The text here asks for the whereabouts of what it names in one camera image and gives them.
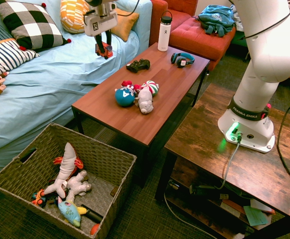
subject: table leg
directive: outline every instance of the table leg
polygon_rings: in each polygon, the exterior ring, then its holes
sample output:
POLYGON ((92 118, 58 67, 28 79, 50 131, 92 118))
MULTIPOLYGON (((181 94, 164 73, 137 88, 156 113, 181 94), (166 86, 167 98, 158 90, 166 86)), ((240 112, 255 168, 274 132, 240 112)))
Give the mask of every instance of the table leg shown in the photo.
POLYGON ((79 129, 79 132, 81 134, 84 134, 79 112, 73 107, 72 107, 72 111, 73 111, 74 119, 75 119, 76 124, 77 124, 77 128, 79 129))
POLYGON ((149 161, 148 161, 148 153, 149 153, 149 147, 142 146, 142 155, 141 155, 141 178, 140 178, 140 187, 144 188, 148 171, 149 171, 149 161))
POLYGON ((177 156, 171 152, 167 152, 167 156, 165 158, 164 166, 161 170, 160 179, 158 182, 158 186, 156 189, 155 199, 158 201, 162 201, 164 199, 164 193, 170 179, 170 175, 175 166, 177 156))
POLYGON ((259 239, 259 238, 275 239, 283 235, 286 235, 288 233, 290 233, 290 217, 285 216, 284 218, 274 223, 271 223, 265 228, 259 231, 256 231, 245 238, 246 239, 259 239))
POLYGON ((192 107, 194 107, 194 105, 196 104, 196 100, 197 100, 197 97, 198 97, 198 94, 199 94, 199 91, 200 91, 200 88, 201 88, 201 85, 203 84, 203 81, 204 81, 204 78, 206 76, 206 73, 208 71, 208 65, 209 63, 207 64, 207 66, 205 67, 202 75, 201 75, 201 78, 200 78, 200 82, 199 82, 199 86, 197 88, 197 91, 196 91, 196 94, 195 94, 195 98, 194 98, 194 101, 193 101, 193 104, 192 104, 192 107))

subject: water bottle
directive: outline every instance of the water bottle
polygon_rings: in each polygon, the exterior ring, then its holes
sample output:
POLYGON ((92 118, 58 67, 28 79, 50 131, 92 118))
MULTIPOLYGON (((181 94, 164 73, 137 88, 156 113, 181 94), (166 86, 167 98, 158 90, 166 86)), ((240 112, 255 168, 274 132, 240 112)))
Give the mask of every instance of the water bottle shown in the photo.
POLYGON ((168 49, 172 15, 171 15, 171 12, 168 11, 171 17, 163 16, 165 12, 163 12, 160 18, 160 28, 159 28, 159 37, 158 37, 158 50, 159 51, 167 51, 168 49))

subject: couch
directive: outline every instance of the couch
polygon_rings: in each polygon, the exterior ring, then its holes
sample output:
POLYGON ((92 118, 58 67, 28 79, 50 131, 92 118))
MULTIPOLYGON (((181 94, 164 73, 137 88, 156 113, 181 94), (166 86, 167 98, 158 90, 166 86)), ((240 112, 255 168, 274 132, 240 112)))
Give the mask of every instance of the couch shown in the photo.
MULTIPOLYGON (((22 0, 41 4, 42 0, 22 0)), ((148 48, 152 3, 140 0, 139 18, 127 42, 112 36, 113 57, 95 54, 95 39, 70 34, 61 26, 60 0, 45 0, 46 11, 65 39, 72 42, 39 52, 39 57, 10 71, 0 95, 0 170, 50 123, 66 125, 73 119, 71 105, 148 48)), ((137 0, 118 0, 131 12, 137 0)))
POLYGON ((236 28, 224 37, 215 33, 207 35, 195 15, 198 0, 151 0, 152 15, 149 44, 158 42, 160 17, 164 11, 172 13, 169 45, 210 60, 208 70, 212 71, 225 55, 236 28))

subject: blue backpack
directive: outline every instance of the blue backpack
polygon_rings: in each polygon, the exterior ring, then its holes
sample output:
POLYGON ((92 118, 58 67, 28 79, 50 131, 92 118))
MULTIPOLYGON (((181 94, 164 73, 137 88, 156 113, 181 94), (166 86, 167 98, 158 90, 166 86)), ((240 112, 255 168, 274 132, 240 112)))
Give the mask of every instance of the blue backpack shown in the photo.
POLYGON ((223 37, 230 32, 235 24, 233 19, 233 11, 226 6, 209 5, 200 15, 198 20, 201 26, 205 29, 206 34, 213 32, 218 33, 219 37, 223 37))

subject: wicker basket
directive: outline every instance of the wicker basket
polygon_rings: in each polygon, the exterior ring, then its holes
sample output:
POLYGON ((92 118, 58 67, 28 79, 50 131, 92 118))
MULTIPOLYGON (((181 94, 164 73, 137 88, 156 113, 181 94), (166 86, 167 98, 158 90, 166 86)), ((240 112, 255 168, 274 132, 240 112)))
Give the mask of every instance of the wicker basket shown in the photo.
POLYGON ((104 239, 129 194, 135 160, 136 156, 132 154, 51 123, 0 172, 0 191, 75 238, 104 239), (53 159, 63 156, 67 142, 75 148, 92 184, 91 192, 75 197, 75 204, 85 204, 103 216, 93 236, 90 230, 95 222, 87 217, 81 217, 78 229, 64 221, 56 205, 40 208, 31 202, 32 194, 45 188, 48 181, 58 175, 59 165, 54 165, 53 159), (110 192, 115 186, 119 188, 112 197, 110 192))

